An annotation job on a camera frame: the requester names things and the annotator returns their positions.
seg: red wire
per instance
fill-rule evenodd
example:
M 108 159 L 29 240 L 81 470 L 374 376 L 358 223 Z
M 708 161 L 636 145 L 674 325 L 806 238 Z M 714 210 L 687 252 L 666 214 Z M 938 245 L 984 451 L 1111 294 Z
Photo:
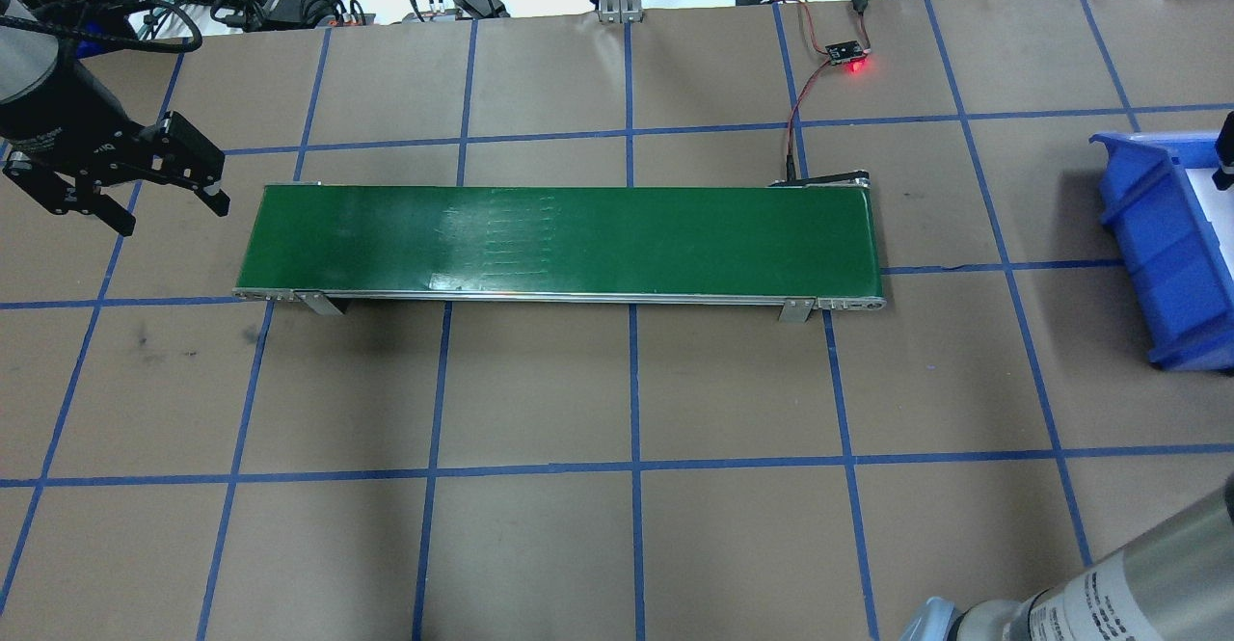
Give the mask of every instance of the red wire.
M 818 75 L 823 74 L 823 70 L 828 69 L 830 64 L 832 62 L 827 61 L 826 63 L 818 65 L 818 69 L 814 70 L 814 74 L 811 74 L 810 79 L 806 80 L 806 85 L 801 88 L 801 94 L 797 94 L 797 103 L 792 105 L 792 111 L 789 112 L 789 141 L 787 141 L 789 146 L 785 157 L 792 156 L 792 125 L 793 120 L 797 117 L 797 109 L 800 109 L 801 103 L 806 100 L 806 95 L 810 94 L 810 89 L 814 86 L 816 82 L 818 82 Z
M 806 14 L 806 21 L 810 23 L 810 43 L 814 47 L 814 51 L 822 56 L 827 54 L 818 44 L 818 33 L 814 31 L 814 15 L 810 12 L 810 6 L 801 0 L 772 0 L 774 2 L 796 2 L 801 6 L 801 11 Z

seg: green conveyor belt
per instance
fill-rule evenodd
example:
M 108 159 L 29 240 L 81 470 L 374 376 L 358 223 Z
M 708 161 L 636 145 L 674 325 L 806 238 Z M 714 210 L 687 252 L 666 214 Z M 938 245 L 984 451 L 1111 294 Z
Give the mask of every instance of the green conveyor belt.
M 270 185 L 236 293 L 879 308 L 869 189 Z

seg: blue plastic bin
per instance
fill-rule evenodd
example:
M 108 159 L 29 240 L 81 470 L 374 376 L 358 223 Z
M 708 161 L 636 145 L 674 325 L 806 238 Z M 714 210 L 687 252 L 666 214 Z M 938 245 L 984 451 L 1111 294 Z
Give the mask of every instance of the blue plastic bin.
M 1234 278 L 1186 170 L 1218 165 L 1217 132 L 1101 132 L 1091 141 L 1109 151 L 1101 221 L 1118 237 L 1156 343 L 1149 361 L 1234 369 Z

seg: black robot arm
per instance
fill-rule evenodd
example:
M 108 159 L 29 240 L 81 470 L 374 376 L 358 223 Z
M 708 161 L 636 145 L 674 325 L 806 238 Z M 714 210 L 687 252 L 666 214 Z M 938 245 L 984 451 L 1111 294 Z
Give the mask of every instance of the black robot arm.
M 193 124 L 168 112 L 142 127 L 75 61 L 73 41 L 31 31 L 39 22 L 17 0 L 0 0 L 0 25 L 5 20 L 31 22 L 0 27 L 0 136 L 11 147 L 10 180 L 44 210 L 95 215 L 123 236 L 136 220 L 104 193 L 121 183 L 176 185 L 227 214 L 223 153 Z

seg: label on robot arm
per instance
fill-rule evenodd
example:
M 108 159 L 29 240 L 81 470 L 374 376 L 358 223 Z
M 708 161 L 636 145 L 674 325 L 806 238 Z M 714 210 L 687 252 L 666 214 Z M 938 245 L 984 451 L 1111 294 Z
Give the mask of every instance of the label on robot arm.
M 1032 641 L 1164 641 L 1132 597 L 1122 552 L 1034 605 L 1028 625 Z

